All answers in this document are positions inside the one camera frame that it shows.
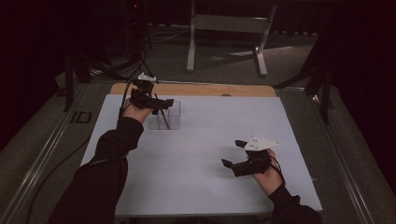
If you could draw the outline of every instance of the hand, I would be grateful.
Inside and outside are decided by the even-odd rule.
[[[266,149],[270,157],[275,158],[275,153],[270,148]],[[276,161],[271,158],[271,164],[277,167]],[[272,194],[283,182],[280,174],[273,168],[269,167],[264,174],[255,174],[253,177],[259,183],[266,195]]]
[[[139,109],[136,106],[132,105],[130,99],[126,99],[124,104],[124,112],[122,113],[123,117],[128,117],[132,119],[136,119],[140,123],[143,124],[146,117],[151,114],[153,109],[143,108]]]

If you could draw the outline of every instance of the table leg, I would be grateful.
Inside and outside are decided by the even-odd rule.
[[[268,34],[270,32],[271,29],[271,25],[273,22],[273,18],[275,15],[275,11],[276,11],[276,6],[271,6],[271,11],[267,17],[266,23],[265,23],[265,27],[263,29],[262,32],[262,42],[260,43],[260,45],[258,47],[255,48],[255,53],[256,53],[256,57],[257,57],[257,64],[259,66],[259,70],[260,70],[260,75],[263,77],[266,77],[268,75],[267,73],[267,67],[265,66],[265,61],[264,61],[264,57],[262,55],[262,52],[264,50],[264,46],[265,46],[265,42],[267,40]]]
[[[189,56],[187,59],[187,71],[192,72],[194,70],[194,58],[195,58],[195,0],[191,0],[191,25],[190,25],[190,48]]]

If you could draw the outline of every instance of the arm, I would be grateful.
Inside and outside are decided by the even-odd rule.
[[[142,123],[151,111],[139,110],[133,105],[126,107],[116,130],[100,137],[92,160],[76,171],[49,223],[114,222],[115,208],[128,172],[125,156],[137,147],[143,132]]]
[[[267,149],[272,157],[272,165],[276,167],[275,153]],[[286,189],[285,182],[276,168],[270,167],[264,174],[255,174],[253,177],[259,183],[268,198],[274,203],[272,215],[273,224],[304,223],[319,224],[320,214],[311,207],[300,205],[300,196],[291,196]]]

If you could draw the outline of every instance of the metal frame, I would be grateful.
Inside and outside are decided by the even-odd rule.
[[[39,155],[35,159],[35,162],[29,168],[25,174],[20,186],[16,190],[11,202],[4,213],[0,214],[0,223],[8,224],[15,223],[16,218],[20,215],[20,211],[25,206],[28,198],[31,196],[38,179],[42,175],[47,163],[49,162],[53,151],[57,147],[59,140],[62,138],[64,130],[71,118],[74,108],[86,90],[88,84],[80,84],[76,92],[76,102],[71,104],[70,110],[63,114],[59,119],[58,124],[54,128],[52,134],[50,135],[46,145],[43,146]]]
[[[255,55],[260,70],[260,75],[267,76],[264,57],[262,55],[265,42],[267,40],[273,18],[276,12],[276,5],[271,6],[267,18],[229,17],[216,15],[195,14],[195,0],[191,0],[191,26],[190,26],[190,48],[187,59],[187,71],[194,70],[195,61],[195,30],[216,30],[231,32],[246,32],[262,34],[260,45],[255,48]]]
[[[303,94],[304,88],[294,88],[287,87],[282,90],[276,90],[276,92],[291,92],[295,94]],[[312,106],[312,111],[314,112],[314,117],[317,124],[324,131],[327,140],[330,144],[331,153],[334,158],[334,163],[337,166],[338,172],[344,181],[346,191],[355,207],[356,213],[362,224],[372,224],[375,223],[373,215],[370,208],[366,202],[366,199],[362,195],[361,188],[357,183],[356,178],[352,174],[349,165],[343,155],[343,149],[338,145],[337,139],[334,135],[334,129],[329,122],[323,119],[321,113],[321,105],[318,97],[316,95],[306,95],[309,104]]]

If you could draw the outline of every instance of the wire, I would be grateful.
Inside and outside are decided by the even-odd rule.
[[[279,172],[281,172],[282,173],[282,169],[280,168],[280,164],[279,164],[279,162],[275,159],[275,157],[272,157],[272,156],[270,156],[272,159],[274,159],[274,161],[276,162],[276,166],[277,166],[277,170],[279,170]]]
[[[163,109],[161,109],[160,111],[161,111],[161,114],[163,115],[163,121],[165,121],[166,128],[171,129],[171,128],[169,127],[168,121],[166,120],[165,114],[163,113]]]
[[[271,218],[272,218],[272,217],[265,217],[265,218],[258,218],[258,217],[256,217],[256,221],[260,224],[260,223],[262,223],[262,222],[264,222],[264,221],[269,221],[269,220],[271,220]]]
[[[151,37],[153,37],[153,36],[155,36],[155,35],[158,35],[158,34],[174,34],[174,33],[176,33],[176,34],[175,34],[175,35],[171,35],[171,36],[169,36],[169,37],[166,37],[165,39],[162,39],[162,40],[156,40],[156,41],[151,40],[151,42],[154,42],[154,43],[165,42],[166,40],[170,40],[170,39],[172,39],[173,37],[176,37],[176,36],[178,36],[178,35],[182,35],[182,34],[188,32],[189,30],[190,30],[190,28],[187,28],[186,30],[183,30],[183,31],[178,32],[178,33],[177,33],[177,32],[159,32],[159,33],[155,33],[155,34],[151,35]]]
[[[76,152],[78,152],[80,149],[82,149],[82,147],[88,143],[88,141],[90,141],[91,137],[88,137],[81,145],[79,145],[79,147],[77,149],[75,149],[72,153],[70,153],[67,157],[65,157],[61,162],[59,162],[50,172],[49,174],[47,174],[47,176],[44,178],[43,182],[41,183],[41,185],[38,187],[37,192],[35,193],[35,195],[33,196],[33,200],[32,203],[30,204],[28,213],[27,213],[27,217],[26,217],[26,224],[29,224],[30,222],[30,216],[32,215],[32,211],[33,211],[33,206],[35,205],[35,199],[37,198],[38,194],[40,193],[40,190],[43,188],[44,184],[47,182],[47,180],[50,178],[50,176],[62,165],[64,164],[65,161],[67,161],[68,159],[70,159],[70,157],[72,157]]]
[[[146,60],[146,56],[147,56],[147,53],[145,52],[145,57],[144,57],[143,59],[140,57],[140,60],[141,60],[142,62],[141,62],[141,63],[137,66],[137,68],[132,72],[132,74],[129,76],[128,80],[126,80],[127,84],[126,84],[126,86],[125,86],[124,94],[123,94],[123,96],[122,96],[122,101],[121,101],[121,107],[120,107],[120,111],[122,111],[122,113],[123,113],[123,111],[125,111],[124,105],[125,105],[126,95],[127,95],[127,93],[128,93],[129,86],[130,86],[131,83],[132,83],[132,77],[134,76],[134,73],[135,73],[138,69],[140,69],[140,67],[143,65],[144,61]]]
[[[126,46],[125,46],[125,50],[124,50],[124,54],[127,54],[128,52],[128,48],[129,48],[129,30],[128,30],[128,8],[126,6],[126,1],[123,0],[122,1],[122,6],[124,9],[124,16],[125,16],[125,33],[126,33]]]
[[[151,71],[149,70],[148,65],[146,64],[146,56],[145,56],[144,59],[142,59],[142,63],[145,65],[146,69],[148,70],[148,75],[149,75],[150,77],[155,77],[154,75],[152,75]]]

